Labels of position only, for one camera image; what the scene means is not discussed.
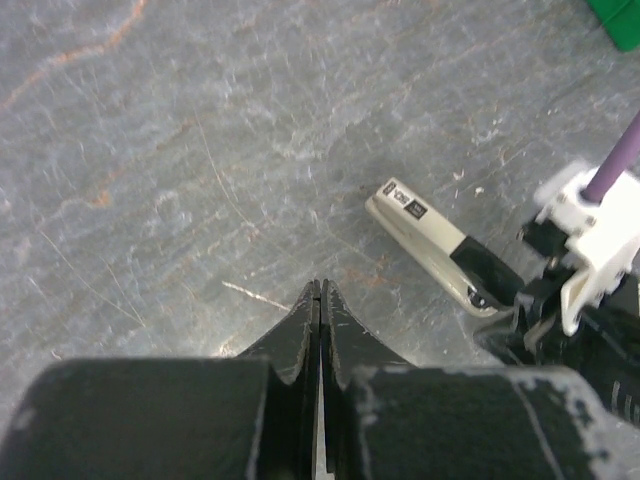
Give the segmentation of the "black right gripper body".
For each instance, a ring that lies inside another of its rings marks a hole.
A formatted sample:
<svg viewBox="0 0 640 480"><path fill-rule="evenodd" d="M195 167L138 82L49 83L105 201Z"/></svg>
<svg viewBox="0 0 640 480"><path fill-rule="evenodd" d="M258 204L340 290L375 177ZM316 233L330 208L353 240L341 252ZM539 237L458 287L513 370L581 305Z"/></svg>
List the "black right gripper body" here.
<svg viewBox="0 0 640 480"><path fill-rule="evenodd" d="M581 307L562 324L561 289L578 272L568 235L549 220L525 223L519 238L547 260L542 274L517 290L513 310L474 334L476 344L514 366L566 366L579 373L604 406L639 423L639 276L623 272L611 293Z"/></svg>

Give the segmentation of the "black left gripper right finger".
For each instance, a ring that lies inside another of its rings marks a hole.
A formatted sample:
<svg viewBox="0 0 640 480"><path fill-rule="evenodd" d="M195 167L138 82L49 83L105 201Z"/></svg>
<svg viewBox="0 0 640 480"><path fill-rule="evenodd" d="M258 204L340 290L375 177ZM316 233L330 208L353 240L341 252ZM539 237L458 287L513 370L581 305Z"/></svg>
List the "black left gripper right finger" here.
<svg viewBox="0 0 640 480"><path fill-rule="evenodd" d="M337 479L622 479L604 432L639 419L614 354L560 366L418 368L320 297L326 466Z"/></svg>

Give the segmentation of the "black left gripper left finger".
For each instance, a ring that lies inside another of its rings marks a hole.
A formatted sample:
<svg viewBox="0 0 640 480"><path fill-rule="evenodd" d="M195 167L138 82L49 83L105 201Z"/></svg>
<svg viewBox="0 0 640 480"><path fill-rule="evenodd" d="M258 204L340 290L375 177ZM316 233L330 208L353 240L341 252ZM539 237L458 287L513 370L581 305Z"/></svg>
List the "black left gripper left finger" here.
<svg viewBox="0 0 640 480"><path fill-rule="evenodd" d="M75 359L43 371L1 443L5 479L311 479L320 285L227 358Z"/></svg>

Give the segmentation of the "beige and black stapler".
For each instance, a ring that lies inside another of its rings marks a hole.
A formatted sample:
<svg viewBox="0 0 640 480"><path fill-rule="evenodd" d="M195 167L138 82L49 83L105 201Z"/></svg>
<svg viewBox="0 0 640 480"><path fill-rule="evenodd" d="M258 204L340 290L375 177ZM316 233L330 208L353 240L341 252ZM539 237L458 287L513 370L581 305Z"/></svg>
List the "beige and black stapler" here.
<svg viewBox="0 0 640 480"><path fill-rule="evenodd" d="M468 313L508 312L523 279L397 178L365 202L368 213Z"/></svg>

